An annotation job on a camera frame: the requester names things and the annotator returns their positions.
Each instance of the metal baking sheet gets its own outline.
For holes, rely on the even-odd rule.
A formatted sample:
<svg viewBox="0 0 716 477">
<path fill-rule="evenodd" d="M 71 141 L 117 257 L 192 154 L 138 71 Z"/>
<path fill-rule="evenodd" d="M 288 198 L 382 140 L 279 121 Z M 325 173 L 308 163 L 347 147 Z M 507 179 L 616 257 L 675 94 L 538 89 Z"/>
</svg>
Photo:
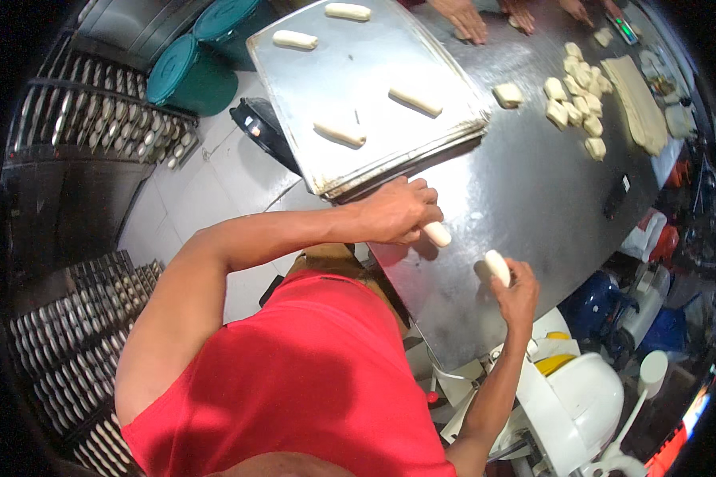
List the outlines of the metal baking sheet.
<svg viewBox="0 0 716 477">
<path fill-rule="evenodd" d="M 362 0 L 371 20 L 326 16 L 331 0 L 308 5 L 247 40 L 247 49 L 307 186 L 334 199 L 400 166 L 485 134 L 486 103 L 453 57 L 393 0 Z M 280 47 L 278 30 L 318 37 L 314 50 Z M 432 118 L 389 96 L 391 84 L 409 81 L 440 95 Z M 363 147 L 333 142 L 313 128 L 319 118 L 358 122 Z"/>
</svg>

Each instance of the green container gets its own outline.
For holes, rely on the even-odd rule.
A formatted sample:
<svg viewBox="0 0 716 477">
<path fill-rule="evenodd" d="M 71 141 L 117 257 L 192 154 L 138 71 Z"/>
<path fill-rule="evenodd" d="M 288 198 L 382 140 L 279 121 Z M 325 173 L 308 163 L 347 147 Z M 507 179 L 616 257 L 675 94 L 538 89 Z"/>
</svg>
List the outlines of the green container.
<svg viewBox="0 0 716 477">
<path fill-rule="evenodd" d="M 216 0 L 194 23 L 193 34 L 239 70 L 254 71 L 247 38 L 276 20 L 268 0 Z"/>
<path fill-rule="evenodd" d="M 230 104 L 238 87 L 228 61 L 189 33 L 162 53 L 149 75 L 146 97 L 157 106 L 214 116 Z"/>
</svg>

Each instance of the white tiled floor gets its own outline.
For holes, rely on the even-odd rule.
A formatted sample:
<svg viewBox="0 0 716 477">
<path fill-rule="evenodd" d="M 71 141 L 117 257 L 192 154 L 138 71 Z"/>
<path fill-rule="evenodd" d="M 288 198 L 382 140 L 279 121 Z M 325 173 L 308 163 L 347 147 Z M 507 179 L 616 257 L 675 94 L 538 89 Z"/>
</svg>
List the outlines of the white tiled floor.
<svg viewBox="0 0 716 477">
<path fill-rule="evenodd" d="M 154 258 L 167 265 L 197 230 L 229 218 L 329 207 L 237 128 L 229 108 L 239 98 L 266 97 L 256 73 L 238 75 L 239 91 L 229 107 L 200 121 L 201 146 L 181 169 L 160 164 L 140 190 L 119 243 L 136 265 Z M 230 274 L 224 320 L 257 312 L 270 282 L 288 272 L 297 254 Z"/>
</svg>

